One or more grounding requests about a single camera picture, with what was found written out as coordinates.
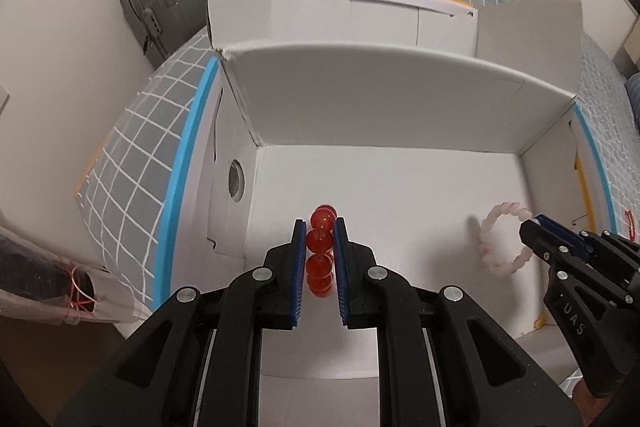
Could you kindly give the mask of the person's right hand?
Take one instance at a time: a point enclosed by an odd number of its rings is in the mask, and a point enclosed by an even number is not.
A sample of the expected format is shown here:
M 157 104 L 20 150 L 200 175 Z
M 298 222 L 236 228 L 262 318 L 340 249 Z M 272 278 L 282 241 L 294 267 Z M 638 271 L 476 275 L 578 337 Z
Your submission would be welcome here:
M 611 398 L 595 397 L 581 379 L 573 389 L 572 401 L 582 417 L 582 425 L 589 426 L 602 413 Z

